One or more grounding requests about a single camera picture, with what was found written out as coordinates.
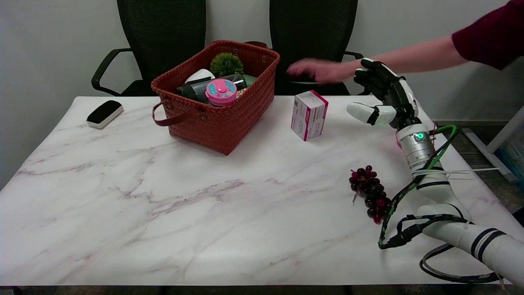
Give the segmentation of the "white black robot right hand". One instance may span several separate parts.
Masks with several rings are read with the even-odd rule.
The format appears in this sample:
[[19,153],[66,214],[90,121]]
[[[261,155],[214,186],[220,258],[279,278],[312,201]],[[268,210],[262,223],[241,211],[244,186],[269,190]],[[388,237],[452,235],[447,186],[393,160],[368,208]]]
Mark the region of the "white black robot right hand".
[[397,130],[421,124],[418,106],[406,79],[381,61],[363,58],[360,63],[354,82],[365,88],[365,95],[375,96],[382,104],[367,106],[352,102],[346,107],[348,114],[368,125],[389,125]]

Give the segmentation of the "bare person hand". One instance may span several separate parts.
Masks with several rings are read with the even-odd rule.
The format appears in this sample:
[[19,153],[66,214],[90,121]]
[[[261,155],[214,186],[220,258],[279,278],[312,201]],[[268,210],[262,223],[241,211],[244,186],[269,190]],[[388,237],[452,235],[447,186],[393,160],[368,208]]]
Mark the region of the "bare person hand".
[[286,73],[293,76],[307,75],[315,82],[333,84],[352,78],[360,67],[360,59],[350,62],[302,59],[290,65]]

